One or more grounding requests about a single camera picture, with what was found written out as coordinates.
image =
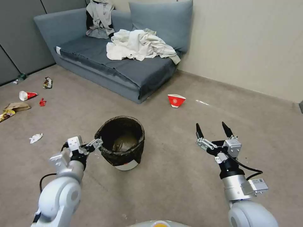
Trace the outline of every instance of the gray jacket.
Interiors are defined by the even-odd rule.
[[[115,32],[111,26],[111,11],[113,9],[114,5],[109,0],[90,0],[86,10],[93,19],[93,26],[86,32],[86,35],[103,39],[109,38],[109,35]]]

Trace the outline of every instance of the trash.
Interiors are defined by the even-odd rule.
[[[25,91],[20,91],[19,92],[19,99],[21,101],[25,101],[28,100],[30,98],[33,98],[35,96],[37,96],[38,94],[36,92],[25,92]]]
[[[0,122],[15,115],[18,111],[27,110],[30,108],[30,105],[26,104],[25,102],[11,103],[4,109],[3,114],[0,115]]]
[[[125,134],[122,134],[119,136],[115,141],[113,145],[113,152],[125,152],[129,150],[131,147],[135,146],[137,144],[137,139],[135,135],[131,132],[125,132]]]
[[[202,103],[202,104],[204,104],[204,105],[207,105],[207,106],[209,106],[209,104],[207,104],[206,102],[202,102],[202,101],[200,101],[200,100],[196,100],[196,102],[199,102],[199,103]]]
[[[41,139],[43,136],[43,133],[40,133],[40,134],[35,134],[32,136],[32,138],[30,138],[30,144],[34,143],[34,142],[37,142],[39,139]]]
[[[22,73],[21,75],[18,76],[18,78],[13,82],[13,84],[18,84],[22,81],[24,81],[27,78],[27,75]]]
[[[14,116],[16,114],[13,110],[5,110],[3,111],[3,114],[0,114],[0,122],[6,120],[7,118],[10,118],[11,116]]]
[[[53,81],[49,77],[45,77],[45,81],[43,83],[44,89],[51,89],[53,87]]]
[[[40,105],[40,106],[45,106],[45,104],[46,104],[46,101],[44,101],[44,98],[42,98],[42,99],[40,100],[40,102],[39,102],[39,105]]]
[[[176,94],[168,95],[168,100],[173,108],[181,106],[185,99],[185,97]]]
[[[30,108],[31,106],[25,102],[14,102],[14,103],[10,103],[7,107],[5,107],[5,110],[13,110],[15,112],[18,112]]]

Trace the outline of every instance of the red and white cup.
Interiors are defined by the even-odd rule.
[[[35,96],[37,96],[38,94],[36,92],[26,92],[26,91],[20,91],[19,92],[19,99],[21,101],[25,101],[28,100],[30,98],[33,98]]]
[[[181,106],[185,99],[185,97],[176,94],[168,95],[168,100],[173,108]]]

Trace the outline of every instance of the brown paper bag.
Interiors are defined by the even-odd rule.
[[[30,109],[31,106],[25,102],[15,102],[9,104],[4,110],[13,110],[15,112]]]

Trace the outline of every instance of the pile of clothes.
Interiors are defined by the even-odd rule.
[[[106,45],[107,57],[110,60],[124,58],[139,61],[145,58],[169,57],[175,64],[180,62],[176,51],[157,36],[157,32],[148,28],[144,30],[114,31],[111,23],[111,12],[114,5],[109,0],[90,0],[86,8],[86,35],[96,38],[111,38]]]

